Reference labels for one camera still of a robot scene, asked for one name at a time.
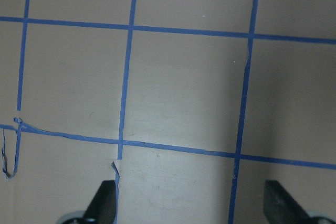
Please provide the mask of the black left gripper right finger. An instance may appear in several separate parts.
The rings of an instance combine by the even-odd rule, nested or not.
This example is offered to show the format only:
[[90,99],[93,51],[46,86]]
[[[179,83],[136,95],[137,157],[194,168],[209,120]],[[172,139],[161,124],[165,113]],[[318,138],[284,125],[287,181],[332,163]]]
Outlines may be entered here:
[[277,180],[264,183],[263,211],[268,223],[314,223],[307,212]]

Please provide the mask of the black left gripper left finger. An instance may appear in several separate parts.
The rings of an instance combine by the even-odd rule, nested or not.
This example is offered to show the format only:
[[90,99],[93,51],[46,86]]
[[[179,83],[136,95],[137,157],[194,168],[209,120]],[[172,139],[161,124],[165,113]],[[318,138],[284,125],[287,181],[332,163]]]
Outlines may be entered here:
[[86,209],[85,223],[113,224],[117,216],[116,183],[104,180]]

